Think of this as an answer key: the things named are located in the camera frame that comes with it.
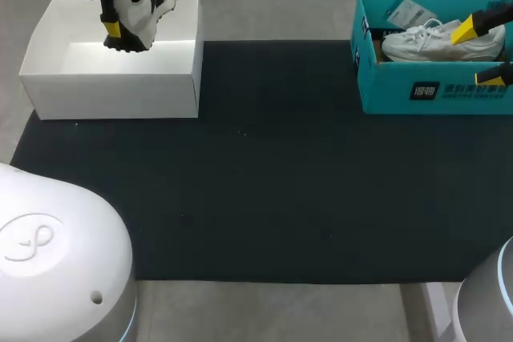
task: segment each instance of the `white box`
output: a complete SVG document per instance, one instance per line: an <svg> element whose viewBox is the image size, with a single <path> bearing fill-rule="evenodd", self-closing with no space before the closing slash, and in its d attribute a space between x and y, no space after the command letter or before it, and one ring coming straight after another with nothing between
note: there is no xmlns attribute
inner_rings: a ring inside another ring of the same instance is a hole
<svg viewBox="0 0 513 342"><path fill-rule="evenodd" d="M52 0L20 78L40 119L197 118L203 31L199 0L179 0L149 51L103 45L99 0Z"/></svg>

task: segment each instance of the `gray floor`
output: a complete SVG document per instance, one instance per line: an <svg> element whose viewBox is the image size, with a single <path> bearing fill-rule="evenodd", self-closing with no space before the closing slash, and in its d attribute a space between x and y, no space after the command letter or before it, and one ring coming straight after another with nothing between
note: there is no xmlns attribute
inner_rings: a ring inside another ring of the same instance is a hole
<svg viewBox="0 0 513 342"><path fill-rule="evenodd" d="M49 1L0 0L0 162L10 161L32 110L18 71ZM202 3L210 40L340 39L349 37L355 0ZM409 339L408 331L416 342L426 340L428 333L415 286L141 282L139 287L141 342L403 342ZM447 291L454 288L448 285Z"/></svg>

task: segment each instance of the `sneaker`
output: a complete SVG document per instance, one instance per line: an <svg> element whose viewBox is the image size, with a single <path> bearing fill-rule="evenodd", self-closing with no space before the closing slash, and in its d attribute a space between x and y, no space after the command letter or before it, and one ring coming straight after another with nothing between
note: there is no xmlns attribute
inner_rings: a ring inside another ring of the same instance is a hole
<svg viewBox="0 0 513 342"><path fill-rule="evenodd" d="M395 62L493 62L501 54L506 28L499 26L480 38L453 45L450 36L461 26L459 20L442 24L430 19L423 26L386 36L383 53Z"/></svg>
<svg viewBox="0 0 513 342"><path fill-rule="evenodd" d="M146 51L157 33L157 22L174 10L177 0L102 0L101 20L109 36L104 45L116 50Z"/></svg>

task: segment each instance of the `white paper tag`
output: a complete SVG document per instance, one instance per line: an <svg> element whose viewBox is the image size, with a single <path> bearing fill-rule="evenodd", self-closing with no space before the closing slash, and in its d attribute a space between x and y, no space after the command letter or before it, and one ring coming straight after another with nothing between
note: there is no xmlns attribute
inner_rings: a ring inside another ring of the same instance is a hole
<svg viewBox="0 0 513 342"><path fill-rule="evenodd" d="M421 26L431 18L436 18L436 14L412 0L403 0L386 20L407 30L410 27Z"/></svg>

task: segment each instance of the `white robot body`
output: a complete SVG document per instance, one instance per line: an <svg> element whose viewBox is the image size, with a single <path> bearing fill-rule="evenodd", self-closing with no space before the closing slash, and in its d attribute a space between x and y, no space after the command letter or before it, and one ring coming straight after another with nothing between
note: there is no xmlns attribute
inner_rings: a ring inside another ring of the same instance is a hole
<svg viewBox="0 0 513 342"><path fill-rule="evenodd" d="M131 241L75 185L0 164L0 340L133 342Z"/></svg>

